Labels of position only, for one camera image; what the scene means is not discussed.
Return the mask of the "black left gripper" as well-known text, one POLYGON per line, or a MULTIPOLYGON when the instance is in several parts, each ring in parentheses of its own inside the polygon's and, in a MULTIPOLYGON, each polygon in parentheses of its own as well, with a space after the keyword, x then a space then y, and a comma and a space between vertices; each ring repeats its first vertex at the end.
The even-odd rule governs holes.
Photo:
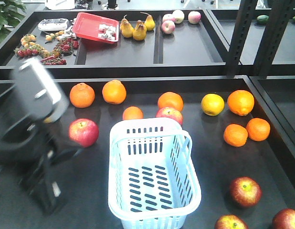
POLYGON ((18 122, 21 144, 23 177, 20 186, 50 215, 59 211, 66 200, 51 174, 54 165, 78 156, 83 150, 79 144, 66 145, 58 122, 32 122, 24 119, 18 122))

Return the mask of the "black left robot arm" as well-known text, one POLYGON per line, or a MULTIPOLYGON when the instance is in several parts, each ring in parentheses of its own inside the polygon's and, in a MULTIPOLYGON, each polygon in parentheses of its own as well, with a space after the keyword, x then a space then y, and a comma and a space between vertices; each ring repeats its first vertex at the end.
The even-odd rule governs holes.
POLYGON ((55 134, 24 111, 14 85, 0 93, 0 165, 20 168, 20 185, 46 214, 59 210, 65 198, 51 168, 75 157, 82 146, 55 134))

